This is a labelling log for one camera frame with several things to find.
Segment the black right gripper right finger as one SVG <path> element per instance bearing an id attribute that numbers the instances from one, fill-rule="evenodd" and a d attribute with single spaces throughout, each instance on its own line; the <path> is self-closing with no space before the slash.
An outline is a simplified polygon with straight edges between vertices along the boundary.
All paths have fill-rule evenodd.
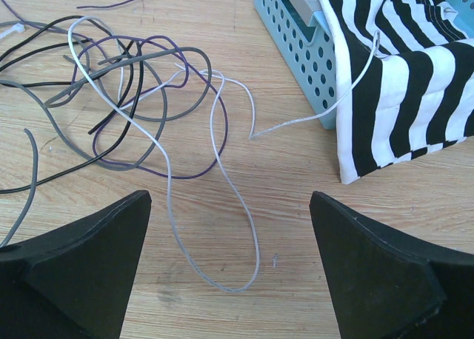
<path id="1" fill-rule="evenodd" d="M 342 338 L 472 338 L 473 255 L 314 192 L 310 214 Z"/>

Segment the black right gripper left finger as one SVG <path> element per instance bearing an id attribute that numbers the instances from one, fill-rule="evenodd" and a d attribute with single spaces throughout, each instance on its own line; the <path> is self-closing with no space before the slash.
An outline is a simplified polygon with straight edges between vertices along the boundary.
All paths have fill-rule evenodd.
<path id="1" fill-rule="evenodd" d="M 139 190 L 1 248 L 2 338 L 119 338 L 150 219 Z"/>

